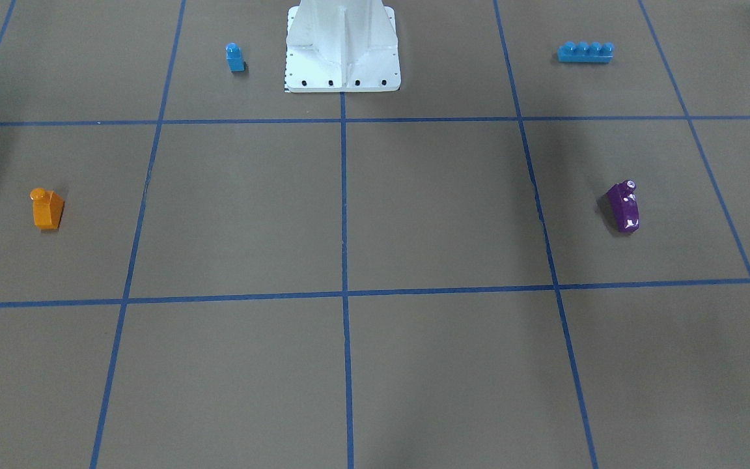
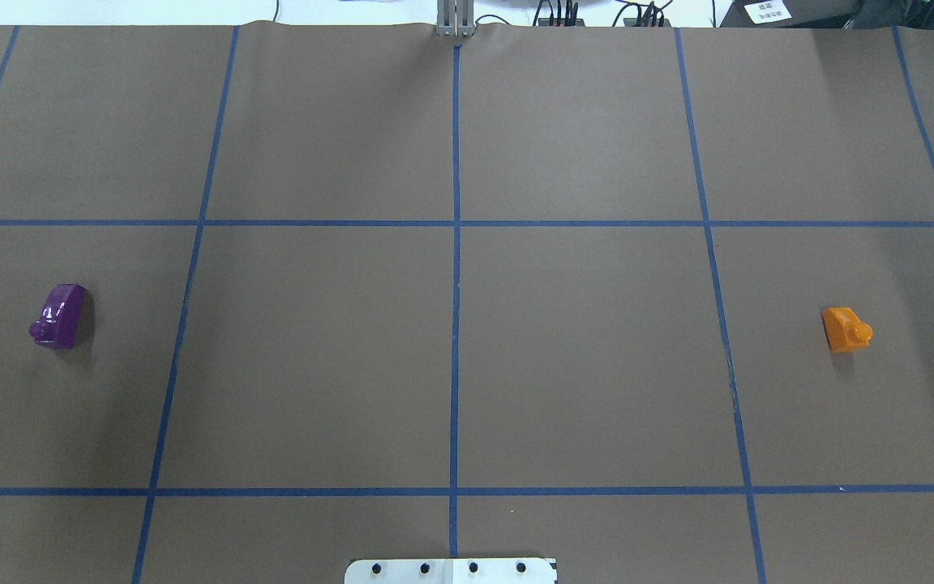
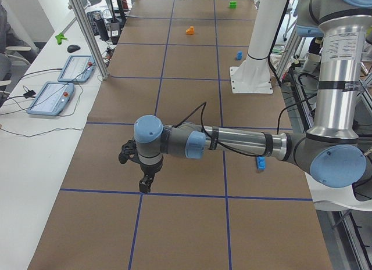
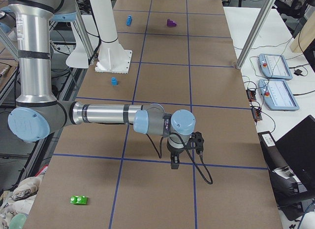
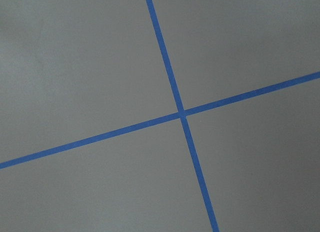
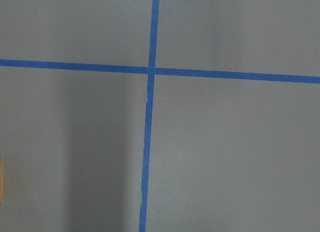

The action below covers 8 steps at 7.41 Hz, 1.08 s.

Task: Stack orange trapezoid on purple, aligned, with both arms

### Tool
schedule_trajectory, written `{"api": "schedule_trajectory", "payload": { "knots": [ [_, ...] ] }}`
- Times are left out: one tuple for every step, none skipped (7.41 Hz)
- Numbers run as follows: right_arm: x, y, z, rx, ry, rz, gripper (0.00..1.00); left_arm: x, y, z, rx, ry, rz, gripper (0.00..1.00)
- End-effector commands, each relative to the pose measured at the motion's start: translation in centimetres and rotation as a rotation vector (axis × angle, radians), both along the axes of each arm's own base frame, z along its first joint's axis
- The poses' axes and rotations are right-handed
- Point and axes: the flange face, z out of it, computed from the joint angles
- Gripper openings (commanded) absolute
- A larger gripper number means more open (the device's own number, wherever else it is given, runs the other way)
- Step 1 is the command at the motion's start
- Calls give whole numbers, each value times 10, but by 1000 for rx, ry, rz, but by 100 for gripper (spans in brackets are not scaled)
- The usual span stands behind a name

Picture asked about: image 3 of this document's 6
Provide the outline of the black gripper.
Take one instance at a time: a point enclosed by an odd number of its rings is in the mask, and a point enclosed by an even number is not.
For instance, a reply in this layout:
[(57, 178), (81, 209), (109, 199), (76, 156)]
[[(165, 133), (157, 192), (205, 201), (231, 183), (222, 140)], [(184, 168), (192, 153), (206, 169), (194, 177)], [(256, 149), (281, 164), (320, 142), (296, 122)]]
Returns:
[(152, 178), (154, 178), (155, 174), (162, 169), (162, 166), (162, 162), (152, 165), (140, 164), (141, 170), (144, 173), (144, 177), (139, 181), (139, 191), (141, 193), (151, 192)]

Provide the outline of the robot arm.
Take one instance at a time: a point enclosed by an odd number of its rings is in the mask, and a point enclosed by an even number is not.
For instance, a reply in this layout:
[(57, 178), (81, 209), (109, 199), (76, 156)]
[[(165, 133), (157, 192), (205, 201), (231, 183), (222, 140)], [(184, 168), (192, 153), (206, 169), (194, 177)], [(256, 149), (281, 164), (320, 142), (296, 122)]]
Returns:
[(331, 188), (344, 188), (364, 174), (367, 159), (353, 130), (359, 73), (371, 0), (299, 0), (299, 26), (323, 33), (314, 124), (305, 134), (250, 132), (182, 121), (163, 125), (155, 116), (134, 124), (134, 161), (144, 173), (139, 190), (149, 193), (155, 174), (170, 154), (199, 159), (205, 150), (230, 150), (245, 156), (273, 156), (298, 166)]

